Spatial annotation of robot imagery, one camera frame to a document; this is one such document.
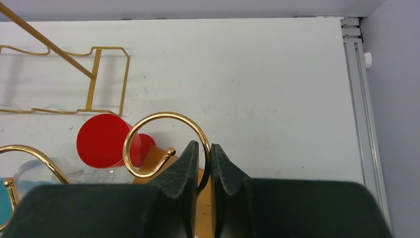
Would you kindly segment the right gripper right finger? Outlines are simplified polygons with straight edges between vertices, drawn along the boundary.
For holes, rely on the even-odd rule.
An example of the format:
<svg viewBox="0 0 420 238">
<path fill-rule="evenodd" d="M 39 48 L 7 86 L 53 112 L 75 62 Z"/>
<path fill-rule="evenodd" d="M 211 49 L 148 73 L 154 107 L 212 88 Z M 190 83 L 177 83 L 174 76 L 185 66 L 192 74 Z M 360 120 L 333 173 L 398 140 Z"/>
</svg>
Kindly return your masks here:
<svg viewBox="0 0 420 238">
<path fill-rule="evenodd" d="M 215 238 L 390 238 L 374 197 L 348 181 L 252 178 L 211 146 Z"/>
</svg>

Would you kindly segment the blue plastic goblet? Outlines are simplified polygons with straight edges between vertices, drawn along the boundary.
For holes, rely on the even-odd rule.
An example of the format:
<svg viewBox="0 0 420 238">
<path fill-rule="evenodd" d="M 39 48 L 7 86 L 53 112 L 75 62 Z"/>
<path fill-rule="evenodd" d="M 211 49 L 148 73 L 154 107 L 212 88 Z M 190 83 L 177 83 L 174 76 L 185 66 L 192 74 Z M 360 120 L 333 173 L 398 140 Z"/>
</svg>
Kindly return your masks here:
<svg viewBox="0 0 420 238">
<path fill-rule="evenodd" d="M 20 198 L 17 191 L 17 181 L 14 178 L 6 178 L 3 181 L 4 188 L 0 189 L 0 231 L 2 232 L 10 221 Z"/>
</svg>

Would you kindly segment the gold hook rack wooden base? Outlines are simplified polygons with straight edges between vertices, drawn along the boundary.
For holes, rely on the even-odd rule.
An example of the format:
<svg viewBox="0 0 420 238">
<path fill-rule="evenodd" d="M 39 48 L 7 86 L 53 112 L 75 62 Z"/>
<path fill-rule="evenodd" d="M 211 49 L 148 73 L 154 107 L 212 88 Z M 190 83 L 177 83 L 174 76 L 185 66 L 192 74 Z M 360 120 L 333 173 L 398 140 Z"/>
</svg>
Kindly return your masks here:
<svg viewBox="0 0 420 238">
<path fill-rule="evenodd" d="M 130 146 L 131 163 L 133 166 L 140 169 L 141 173 L 151 174 L 150 177 L 135 177 L 131 174 L 127 175 L 125 183 L 146 183 L 152 178 L 155 178 L 157 174 L 163 170 L 169 168 L 176 160 L 174 148 L 169 148 L 164 151 L 160 148 L 161 138 L 156 137 L 154 134 L 142 134 L 139 133 L 133 137 L 132 145 Z M 69 167 L 69 163 L 64 159 L 51 159 L 45 153 L 40 150 L 26 146 L 26 145 L 5 145 L 0 148 L 1 153 L 6 152 L 24 152 L 35 157 L 35 160 L 41 161 L 47 166 L 51 172 L 60 180 L 59 183 L 63 184 L 76 184 L 71 183 L 67 176 L 65 176 L 62 169 Z M 21 199 L 30 189 L 40 184 L 50 184 L 47 182 L 33 182 L 33 181 L 20 181 L 17 182 L 17 191 L 19 198 Z"/>
</svg>

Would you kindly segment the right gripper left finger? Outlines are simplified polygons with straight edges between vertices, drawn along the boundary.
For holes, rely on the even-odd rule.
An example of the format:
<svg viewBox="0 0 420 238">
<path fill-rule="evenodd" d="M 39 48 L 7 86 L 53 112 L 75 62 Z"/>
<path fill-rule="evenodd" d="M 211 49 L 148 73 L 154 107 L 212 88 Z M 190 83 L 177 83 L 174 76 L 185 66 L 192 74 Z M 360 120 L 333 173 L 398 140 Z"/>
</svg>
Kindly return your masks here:
<svg viewBox="0 0 420 238">
<path fill-rule="evenodd" d="M 199 143 L 145 184 L 42 185 L 17 206 L 4 238 L 192 238 Z"/>
</svg>

